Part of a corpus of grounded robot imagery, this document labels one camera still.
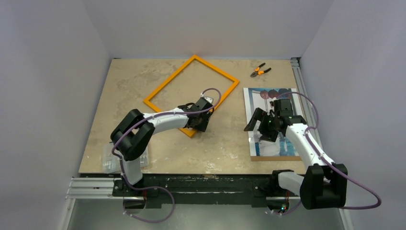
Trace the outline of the orange wooden picture frame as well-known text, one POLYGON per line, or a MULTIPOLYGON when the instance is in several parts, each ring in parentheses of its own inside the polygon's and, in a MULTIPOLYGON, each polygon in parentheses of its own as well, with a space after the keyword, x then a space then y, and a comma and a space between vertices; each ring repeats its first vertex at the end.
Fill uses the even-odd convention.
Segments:
POLYGON ((234 96, 240 80, 220 67, 217 61, 193 55, 159 83, 143 100, 154 112, 164 112, 179 105, 195 103, 201 95, 220 100, 215 110, 223 108, 234 96))

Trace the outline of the photo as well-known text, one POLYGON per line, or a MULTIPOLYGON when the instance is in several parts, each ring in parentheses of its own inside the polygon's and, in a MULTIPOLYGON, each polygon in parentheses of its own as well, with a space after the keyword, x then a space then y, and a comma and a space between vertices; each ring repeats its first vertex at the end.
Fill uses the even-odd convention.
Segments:
MULTIPOLYGON (((296 88, 244 88, 244 104, 246 118, 249 122, 256 108, 265 111, 267 115, 273 110, 273 101, 289 99, 295 115, 303 116, 300 96, 291 93, 296 88)), ((261 121, 257 121, 252 131, 248 131, 248 142, 252 161, 300 161, 301 158, 291 141, 279 134, 275 142, 262 140, 259 132, 261 121)))

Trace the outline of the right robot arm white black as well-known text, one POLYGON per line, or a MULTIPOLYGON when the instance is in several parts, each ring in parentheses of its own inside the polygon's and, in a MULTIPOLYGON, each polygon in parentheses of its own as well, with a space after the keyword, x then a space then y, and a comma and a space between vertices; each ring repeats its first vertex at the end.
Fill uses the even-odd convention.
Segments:
POLYGON ((314 143, 307 122, 293 111, 291 101, 279 99, 271 102, 272 110, 256 108, 244 128, 256 130, 260 140, 275 142, 283 135, 299 154, 307 168, 305 175, 292 170, 276 170, 269 181, 269 189, 275 195, 288 190, 298 195, 306 209, 341 208, 346 203, 348 170, 344 164, 336 164, 322 148, 314 143))

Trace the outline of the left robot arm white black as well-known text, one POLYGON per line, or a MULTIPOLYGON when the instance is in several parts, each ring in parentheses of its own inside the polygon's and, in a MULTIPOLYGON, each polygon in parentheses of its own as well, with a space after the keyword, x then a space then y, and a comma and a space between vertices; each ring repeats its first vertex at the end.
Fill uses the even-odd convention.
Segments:
POLYGON ((213 112, 213 98, 207 96, 161 113, 131 110, 110 135, 112 154, 118 157, 125 180, 124 190, 131 196, 142 192, 140 157, 154 134, 182 128, 205 132, 213 112))

